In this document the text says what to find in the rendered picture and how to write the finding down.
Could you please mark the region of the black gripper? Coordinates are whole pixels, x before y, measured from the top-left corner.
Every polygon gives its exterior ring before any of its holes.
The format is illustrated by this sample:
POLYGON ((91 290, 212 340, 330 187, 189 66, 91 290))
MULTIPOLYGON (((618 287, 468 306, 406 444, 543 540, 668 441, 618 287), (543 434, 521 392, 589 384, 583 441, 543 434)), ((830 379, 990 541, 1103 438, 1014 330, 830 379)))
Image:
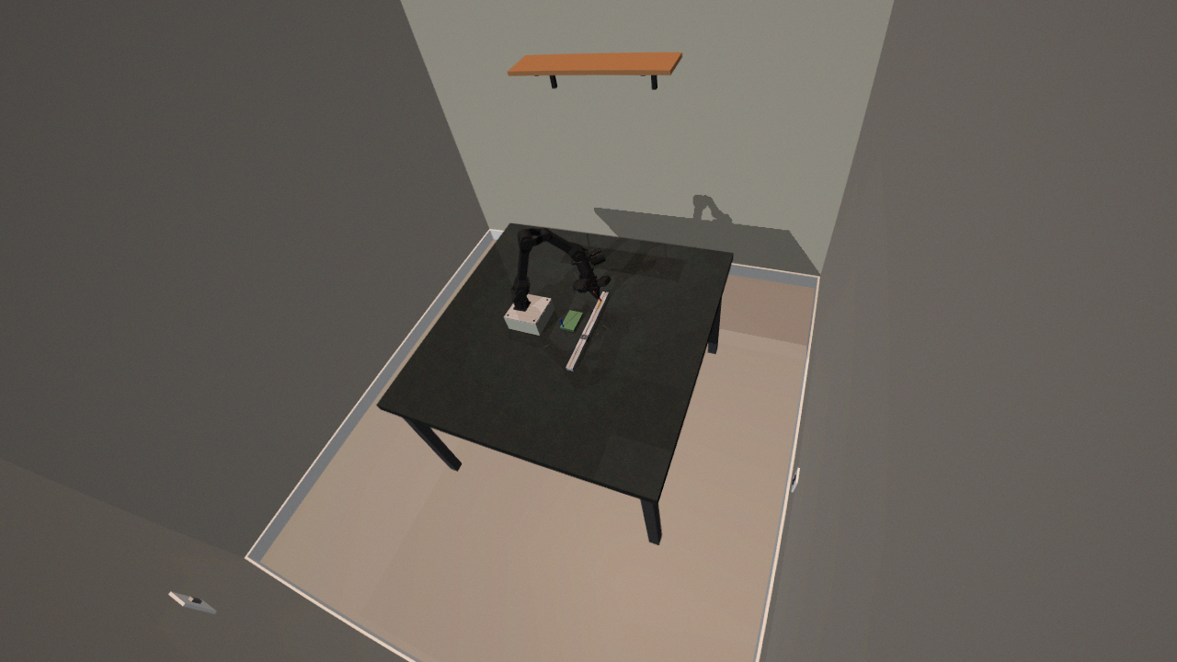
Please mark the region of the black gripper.
MULTIPOLYGON (((591 285, 591 287, 588 287, 588 292, 591 292, 591 294, 594 296, 596 299, 600 298, 600 287, 607 286, 607 282, 611 282, 610 276, 601 276, 600 280, 597 280, 597 276, 594 276, 593 269, 588 269, 588 271, 579 272, 579 273, 580 273, 579 277, 584 278, 584 276, 586 276, 586 277, 588 277, 590 280, 593 282, 593 284, 591 285)), ((580 280, 577 280, 577 282, 580 282, 580 280)), ((577 287, 577 282, 572 286, 573 290, 576 290, 576 287, 577 287)))

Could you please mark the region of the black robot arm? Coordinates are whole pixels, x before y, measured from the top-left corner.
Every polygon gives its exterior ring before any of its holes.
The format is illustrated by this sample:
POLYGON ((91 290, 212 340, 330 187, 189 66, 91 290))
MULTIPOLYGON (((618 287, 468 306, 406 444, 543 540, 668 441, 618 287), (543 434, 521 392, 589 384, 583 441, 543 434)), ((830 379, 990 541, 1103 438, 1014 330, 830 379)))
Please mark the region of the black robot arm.
MULTIPOLYGON (((588 252, 588 250, 584 249, 583 245, 566 241, 564 238, 556 236, 554 232, 550 232, 548 229, 523 229, 518 231, 517 237, 519 243, 519 263, 518 274, 516 276, 516 280, 511 287, 511 299, 514 304, 513 310, 523 311, 523 313, 525 313, 531 304, 527 299, 527 291, 530 292, 528 287, 531 285, 527 278, 527 259, 533 245, 538 245, 541 241, 548 241, 552 245, 556 245, 556 247, 568 253, 570 258, 573 259, 571 262, 572 267, 577 265, 579 272, 588 271, 592 264, 593 267, 596 267, 599 263, 606 262, 600 249, 588 252), (591 265, 588 262, 591 262, 591 265)), ((584 278, 579 277, 579 279, 580 282, 577 282, 576 290, 580 293, 586 293, 593 282, 586 276, 584 276, 584 278)))

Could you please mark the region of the grey aluminum rail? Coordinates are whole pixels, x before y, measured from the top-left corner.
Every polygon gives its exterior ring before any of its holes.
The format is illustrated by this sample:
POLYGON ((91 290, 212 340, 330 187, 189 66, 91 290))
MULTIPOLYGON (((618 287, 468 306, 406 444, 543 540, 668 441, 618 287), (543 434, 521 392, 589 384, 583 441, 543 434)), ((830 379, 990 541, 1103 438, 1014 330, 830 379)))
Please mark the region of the grey aluminum rail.
POLYGON ((586 324, 586 327, 584 327, 584 331, 583 331, 583 335, 581 335, 580 339, 577 340, 576 352, 573 352, 573 355, 571 356, 567 365, 565 366, 567 369, 567 371, 576 371, 577 360, 579 360, 580 356, 583 355, 583 350, 584 350, 586 343, 588 343, 588 337, 591 337, 592 330, 593 330, 597 320, 600 319, 601 309, 604 309, 604 305, 606 304, 609 296, 610 296, 609 292, 601 291, 601 296, 600 296, 600 298, 601 298, 601 305, 600 305, 600 302, 597 302, 597 304, 594 306, 594 310, 593 310, 593 313, 591 315, 591 318, 588 318, 588 323, 586 324), (600 305, 599 309, 597 309, 598 305, 600 305))

